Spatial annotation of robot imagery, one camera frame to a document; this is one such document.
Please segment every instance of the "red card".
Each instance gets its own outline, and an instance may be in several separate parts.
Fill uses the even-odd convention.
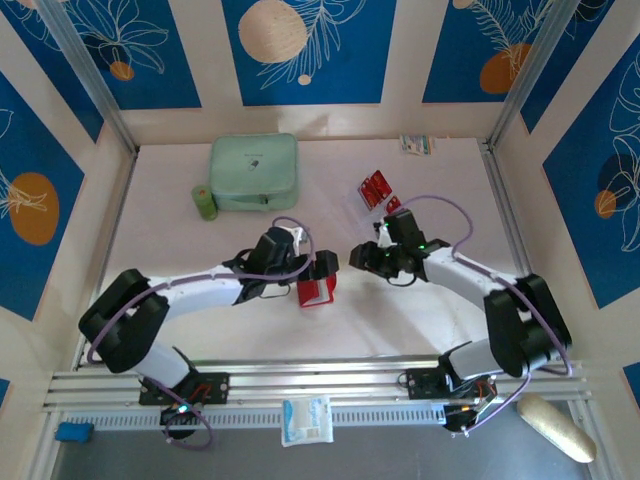
[[[362,196],[362,199],[364,200],[364,203],[367,205],[367,208],[369,210],[373,210],[375,206],[382,201],[382,198],[380,198],[380,195],[378,195],[376,189],[373,188],[369,179],[366,179],[364,182],[362,182],[362,185],[360,185],[358,191],[360,192],[360,195]]]
[[[376,170],[376,172],[371,175],[371,184],[383,200],[391,195],[391,187],[380,170]]]

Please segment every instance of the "white table surface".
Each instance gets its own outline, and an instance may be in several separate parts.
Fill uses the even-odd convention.
[[[194,360],[252,360],[433,354],[486,336],[483,313],[452,292],[421,282],[392,287],[348,265],[351,249],[367,240],[363,224],[354,221],[360,207],[353,192],[381,169],[401,200],[433,193],[459,202],[476,224],[462,252],[515,273],[475,139],[437,140],[429,157],[402,154],[397,140],[301,142],[301,194],[293,209],[221,212],[205,222],[190,191],[207,183],[209,151],[206,144],[140,149],[102,288],[132,267],[148,276],[210,268],[255,246],[271,220],[285,214],[311,228],[318,249],[338,253],[336,301],[300,309],[292,291],[205,310],[167,322],[160,341]],[[425,201],[412,210],[427,239],[453,243],[466,232],[464,219],[448,205]]]

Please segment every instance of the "green cylinder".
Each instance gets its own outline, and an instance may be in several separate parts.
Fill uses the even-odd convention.
[[[208,185],[198,185],[191,190],[191,197],[193,202],[198,207],[198,212],[203,220],[211,221],[215,220],[218,216],[218,209],[216,203],[213,200],[213,194],[211,188]]]

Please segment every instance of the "beige circle pattern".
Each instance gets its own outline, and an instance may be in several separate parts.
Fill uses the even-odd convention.
[[[307,44],[307,27],[293,7],[282,0],[259,0],[238,24],[240,43],[262,63],[281,63],[298,55]]]

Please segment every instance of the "metal bracket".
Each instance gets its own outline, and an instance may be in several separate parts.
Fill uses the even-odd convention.
[[[441,368],[410,368],[405,372],[410,400],[434,400],[451,395],[451,378]]]
[[[203,405],[226,405],[229,396],[228,373],[199,373],[197,384],[186,389],[184,395],[189,403],[201,403]],[[143,384],[140,388],[140,405],[173,405],[175,401],[166,393],[157,388],[149,388],[149,384]]]

